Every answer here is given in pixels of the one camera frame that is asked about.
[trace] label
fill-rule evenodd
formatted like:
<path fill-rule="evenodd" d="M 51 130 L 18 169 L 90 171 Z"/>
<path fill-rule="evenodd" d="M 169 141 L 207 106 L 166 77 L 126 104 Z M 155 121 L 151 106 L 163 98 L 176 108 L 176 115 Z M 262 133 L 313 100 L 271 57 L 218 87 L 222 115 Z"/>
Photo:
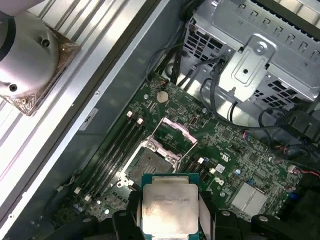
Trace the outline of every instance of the label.
<path fill-rule="evenodd" d="M 84 131 L 87 129 L 87 127 L 89 126 L 89 124 L 91 123 L 92 119 L 94 119 L 95 115 L 97 114 L 99 110 L 97 108 L 93 108 L 91 110 L 91 112 L 89 113 L 89 115 L 86 117 L 86 119 L 84 120 L 84 122 L 82 123 L 82 125 L 79 128 L 79 131 Z"/>

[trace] screw hole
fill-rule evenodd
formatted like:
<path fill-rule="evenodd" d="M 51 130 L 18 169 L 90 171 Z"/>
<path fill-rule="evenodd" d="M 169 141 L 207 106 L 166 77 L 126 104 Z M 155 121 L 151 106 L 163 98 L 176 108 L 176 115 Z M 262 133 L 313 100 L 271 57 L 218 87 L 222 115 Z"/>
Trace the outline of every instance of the screw hole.
<path fill-rule="evenodd" d="M 49 47 L 50 41 L 48 39 L 43 39 L 41 45 L 45 48 Z"/>
<path fill-rule="evenodd" d="M 11 84 L 11 85 L 9 86 L 9 90 L 10 90 L 11 92 L 15 92 L 15 91 L 17 91 L 17 89 L 18 89 L 18 87 L 17 87 L 17 85 L 15 85 L 15 84 Z"/>

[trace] screw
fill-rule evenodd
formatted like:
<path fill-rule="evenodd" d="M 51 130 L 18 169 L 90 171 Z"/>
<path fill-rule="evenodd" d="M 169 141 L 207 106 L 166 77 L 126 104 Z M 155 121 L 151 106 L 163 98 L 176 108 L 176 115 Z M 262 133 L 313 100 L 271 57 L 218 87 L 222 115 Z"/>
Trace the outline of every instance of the screw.
<path fill-rule="evenodd" d="M 231 213 L 228 212 L 228 211 L 222 211 L 221 214 L 222 214 L 223 216 L 230 216 L 230 215 L 231 215 Z"/>
<path fill-rule="evenodd" d="M 265 48 L 264 48 L 264 46 L 262 46 L 262 45 L 259 45 L 259 46 L 256 47 L 256 51 L 257 51 L 258 53 L 261 53 L 264 49 L 265 49 Z"/>
<path fill-rule="evenodd" d="M 265 223 L 269 221 L 269 219 L 266 216 L 259 216 L 259 220 Z"/>

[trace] sticker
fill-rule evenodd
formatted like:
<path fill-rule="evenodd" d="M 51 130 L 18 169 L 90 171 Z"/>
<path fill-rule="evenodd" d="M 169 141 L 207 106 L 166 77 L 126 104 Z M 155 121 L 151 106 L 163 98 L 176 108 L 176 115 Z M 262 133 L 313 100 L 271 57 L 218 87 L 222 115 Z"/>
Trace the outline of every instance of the sticker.
<path fill-rule="evenodd" d="M 215 167 L 215 170 L 217 171 L 217 172 L 219 172 L 219 173 L 223 173 L 224 172 L 224 170 L 225 170 L 225 167 L 224 166 L 222 166 L 221 164 L 218 164 L 216 167 Z"/>
<path fill-rule="evenodd" d="M 80 126 L 79 131 L 84 131 L 84 130 L 87 129 L 88 125 L 91 123 L 92 119 L 94 119 L 94 117 L 95 117 L 95 115 L 97 114 L 98 111 L 99 110 L 97 108 L 93 108 L 91 110 L 89 115 L 86 117 L 86 119 L 84 120 L 84 122 Z"/>

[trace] metal bracket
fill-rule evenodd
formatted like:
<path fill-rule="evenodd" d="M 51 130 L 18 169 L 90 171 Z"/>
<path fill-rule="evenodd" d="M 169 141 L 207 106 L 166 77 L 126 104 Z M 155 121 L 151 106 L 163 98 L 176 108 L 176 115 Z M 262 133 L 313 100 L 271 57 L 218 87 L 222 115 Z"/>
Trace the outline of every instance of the metal bracket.
<path fill-rule="evenodd" d="M 276 47 L 261 35 L 253 35 L 248 44 L 234 53 L 221 73 L 219 87 L 244 102 L 267 74 L 268 62 Z"/>

